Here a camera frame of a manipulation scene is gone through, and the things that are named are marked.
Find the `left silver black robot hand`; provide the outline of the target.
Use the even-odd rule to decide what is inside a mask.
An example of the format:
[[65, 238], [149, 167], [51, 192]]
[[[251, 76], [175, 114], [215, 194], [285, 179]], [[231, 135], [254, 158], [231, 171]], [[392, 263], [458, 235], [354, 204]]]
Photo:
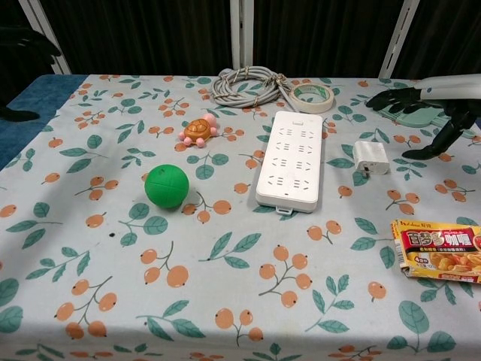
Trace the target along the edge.
[[[54, 58], [62, 55], [57, 46], [45, 35], [33, 29], [22, 26], [1, 26], [2, 47], [24, 47], [36, 50], [40, 57], [52, 65]], [[33, 111], [13, 110], [1, 104], [1, 119], [12, 123], [36, 120], [40, 117]]]

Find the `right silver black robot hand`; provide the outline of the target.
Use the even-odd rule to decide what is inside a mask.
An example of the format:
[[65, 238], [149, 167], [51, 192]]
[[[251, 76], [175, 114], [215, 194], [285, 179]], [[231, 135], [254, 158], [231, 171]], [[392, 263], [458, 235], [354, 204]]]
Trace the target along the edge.
[[407, 150], [402, 156], [428, 160], [444, 153], [480, 118], [480, 75], [463, 74], [428, 77], [416, 85], [378, 93], [366, 106], [390, 114], [412, 114], [426, 108], [440, 108], [449, 117], [431, 144], [419, 150]]

